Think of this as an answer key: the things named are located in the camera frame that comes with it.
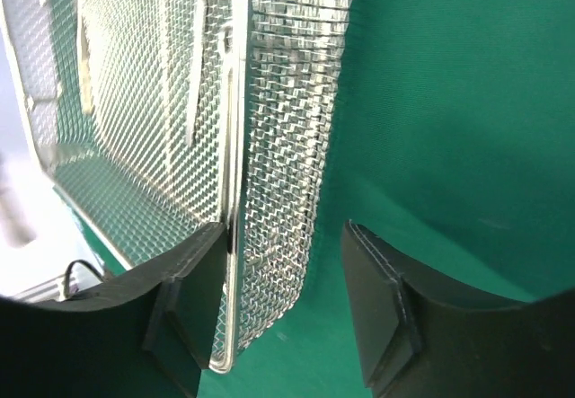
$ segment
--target metal wire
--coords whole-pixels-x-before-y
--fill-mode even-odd
[[[350,1],[251,0],[243,280],[238,318],[226,318],[225,289],[215,361],[245,349],[303,286]],[[232,0],[204,0],[203,46],[194,46],[194,16],[204,13],[197,0],[2,2],[39,159],[125,264],[222,219],[226,88],[218,35],[234,19]],[[89,76],[78,73],[79,22]],[[199,59],[199,92],[191,94]],[[83,112],[79,79],[90,83],[82,91],[91,92],[93,111]],[[186,141],[187,115],[194,115],[193,142]],[[236,327],[230,350],[226,336]]]

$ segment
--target white surface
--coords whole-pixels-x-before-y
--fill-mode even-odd
[[[0,154],[25,219],[36,233],[33,242],[13,248],[0,232],[0,295],[14,296],[60,277],[75,259],[85,259],[101,269],[67,206],[30,158],[1,41]],[[75,268],[75,275],[83,283],[80,288],[95,284],[93,277],[81,268]]]

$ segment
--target black cable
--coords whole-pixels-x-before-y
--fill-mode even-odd
[[[98,280],[100,280],[100,282],[103,283],[104,281],[104,277],[102,276],[102,274],[98,272],[98,270],[89,261],[85,261],[83,259],[77,259],[75,261],[72,261],[70,262],[70,264],[66,268],[66,272],[64,273],[64,290],[62,291],[64,299],[68,299],[71,296],[70,279],[72,278],[72,269],[77,263],[84,265]]]

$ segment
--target wire mesh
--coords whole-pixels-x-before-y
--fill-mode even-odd
[[[40,160],[133,265],[222,216],[218,33],[233,0],[2,0]],[[351,0],[251,0],[239,319],[220,308],[214,359],[239,322],[245,349],[297,300],[305,278]],[[93,112],[80,100],[85,25]],[[201,59],[195,140],[190,67]]]

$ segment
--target metal basket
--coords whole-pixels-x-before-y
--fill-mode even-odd
[[[351,0],[1,0],[31,146],[131,268],[230,226],[212,369],[297,300]]]

